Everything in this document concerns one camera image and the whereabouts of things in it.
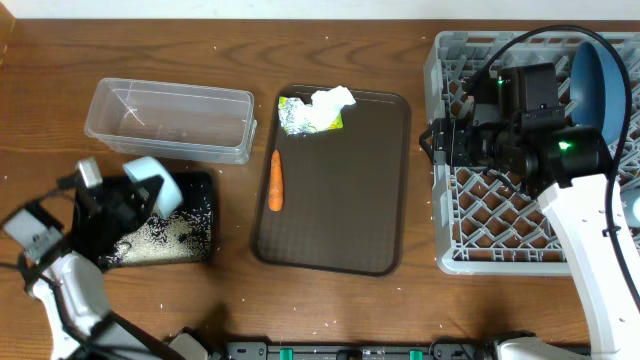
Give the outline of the small bowl with rice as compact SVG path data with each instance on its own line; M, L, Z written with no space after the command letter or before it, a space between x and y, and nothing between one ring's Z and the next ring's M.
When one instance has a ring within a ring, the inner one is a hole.
M147 182L156 194L154 212L168 219L183 203L182 192L168 170L153 157L142 157L123 165L127 177L134 183Z

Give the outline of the white napkin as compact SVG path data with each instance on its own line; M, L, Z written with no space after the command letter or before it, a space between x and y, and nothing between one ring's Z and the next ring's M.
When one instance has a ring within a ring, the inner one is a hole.
M345 106L356 103L350 90L344 86L337 86L330 90L318 90L311 95L313 117L312 124L316 128L328 128L341 114Z

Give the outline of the orange carrot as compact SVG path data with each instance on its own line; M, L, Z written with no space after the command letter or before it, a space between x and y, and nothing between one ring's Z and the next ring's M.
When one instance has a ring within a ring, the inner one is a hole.
M269 208L278 212L283 208L284 203L284 182L282 171L282 160L278 150L274 150L270 163L270 181L269 181Z

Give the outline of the foil wrapper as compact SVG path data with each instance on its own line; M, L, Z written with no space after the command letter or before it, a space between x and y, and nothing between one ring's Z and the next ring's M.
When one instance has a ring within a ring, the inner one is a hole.
M343 128L341 112L333 106L305 104L300 98L280 96L277 110L280 126L287 135Z

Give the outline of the dark blue bowl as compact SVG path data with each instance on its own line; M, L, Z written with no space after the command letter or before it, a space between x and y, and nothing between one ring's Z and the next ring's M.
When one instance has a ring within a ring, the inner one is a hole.
M590 126L601 132L607 145L619 139L626 99L618 65L600 43L579 46L571 66L570 113L574 125Z

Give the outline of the light blue cup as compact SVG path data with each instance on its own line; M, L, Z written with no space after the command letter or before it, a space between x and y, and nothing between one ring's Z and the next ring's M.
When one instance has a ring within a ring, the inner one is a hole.
M621 193L623 212L629 227L640 227L640 188L628 189Z

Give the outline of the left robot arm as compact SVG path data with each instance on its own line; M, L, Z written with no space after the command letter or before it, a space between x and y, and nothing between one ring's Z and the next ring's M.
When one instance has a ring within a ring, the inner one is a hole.
M98 176L74 172L3 221L3 230L23 247L13 267L26 293L45 307L52 358L186 358L177 341L162 342L112 310L101 267L116 241L150 217L172 183L151 175L105 187Z

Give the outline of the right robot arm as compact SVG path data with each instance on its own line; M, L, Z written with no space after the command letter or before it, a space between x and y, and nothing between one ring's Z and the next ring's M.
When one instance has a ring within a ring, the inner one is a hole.
M469 113L433 120L419 139L450 259L569 272L591 357L637 358L639 255L603 132L567 118L551 63L481 74L468 99Z

